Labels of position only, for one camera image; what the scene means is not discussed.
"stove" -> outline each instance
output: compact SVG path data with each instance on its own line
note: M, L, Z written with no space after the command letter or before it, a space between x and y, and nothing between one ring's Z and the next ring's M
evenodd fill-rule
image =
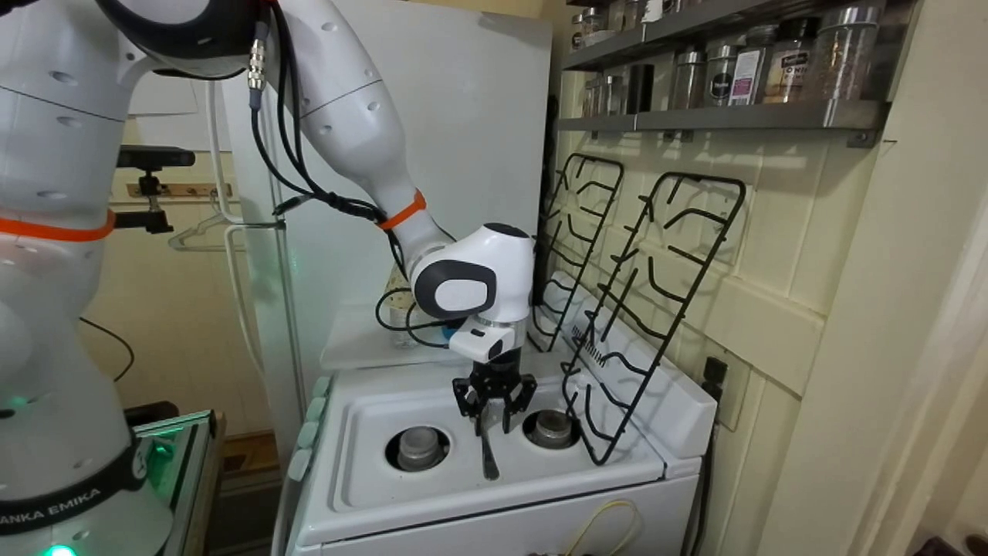
M641 416L598 466L582 449L597 434L562 402L567 355L524 349L522 369L534 374L537 392L508 432L492 402L489 446L451 392L451 380L469 374L467 362L349 364L320 380L287 473L287 554L680 554L704 453L704 443L698 450L681 434L710 434L713 402L684 374L662 368ZM575 380L607 380L607 364Z

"burner cap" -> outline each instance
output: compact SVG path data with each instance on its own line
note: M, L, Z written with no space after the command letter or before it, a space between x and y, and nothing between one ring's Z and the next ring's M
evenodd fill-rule
M422 473L444 461L451 439L433 426L402 430L387 446L387 461L402 473Z
M581 439L581 422L562 411L534 411L524 416L522 430L531 446L545 450L572 449Z

